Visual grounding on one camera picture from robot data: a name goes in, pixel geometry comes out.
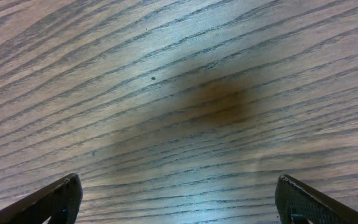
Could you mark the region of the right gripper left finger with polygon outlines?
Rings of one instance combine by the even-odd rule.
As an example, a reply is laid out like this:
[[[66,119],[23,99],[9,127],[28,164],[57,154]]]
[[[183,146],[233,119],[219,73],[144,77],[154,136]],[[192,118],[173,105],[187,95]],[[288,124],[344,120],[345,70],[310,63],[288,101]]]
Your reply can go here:
[[[78,174],[71,173],[0,210],[0,224],[74,224],[83,191]]]

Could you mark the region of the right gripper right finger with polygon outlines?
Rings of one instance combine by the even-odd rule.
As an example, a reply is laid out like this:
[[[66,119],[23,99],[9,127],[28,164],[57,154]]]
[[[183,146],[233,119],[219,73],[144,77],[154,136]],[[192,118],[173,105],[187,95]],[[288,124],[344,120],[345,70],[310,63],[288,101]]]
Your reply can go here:
[[[358,211],[289,175],[278,178],[275,205],[284,224],[358,224]]]

